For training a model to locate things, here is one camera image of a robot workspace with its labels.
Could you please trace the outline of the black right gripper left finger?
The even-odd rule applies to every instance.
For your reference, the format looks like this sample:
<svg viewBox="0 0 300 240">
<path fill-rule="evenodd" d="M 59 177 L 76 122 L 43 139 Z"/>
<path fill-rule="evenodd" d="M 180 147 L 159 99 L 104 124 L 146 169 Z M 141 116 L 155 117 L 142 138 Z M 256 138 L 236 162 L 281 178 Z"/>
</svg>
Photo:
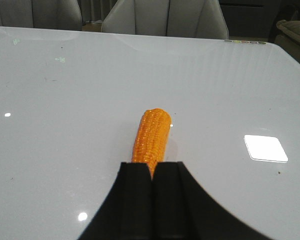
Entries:
<svg viewBox="0 0 300 240">
<path fill-rule="evenodd" d="M 80 240 L 150 240 L 152 179 L 145 163 L 122 162 L 117 177 Z"/>
</svg>

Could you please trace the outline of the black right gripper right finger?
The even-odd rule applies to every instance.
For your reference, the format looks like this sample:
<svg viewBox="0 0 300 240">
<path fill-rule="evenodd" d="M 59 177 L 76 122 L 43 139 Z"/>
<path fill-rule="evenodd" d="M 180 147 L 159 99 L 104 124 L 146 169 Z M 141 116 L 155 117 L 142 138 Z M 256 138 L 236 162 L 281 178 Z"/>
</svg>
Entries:
<svg viewBox="0 0 300 240">
<path fill-rule="evenodd" d="M 266 240 L 215 201 L 183 162 L 161 162 L 153 180 L 156 240 Z"/>
</svg>

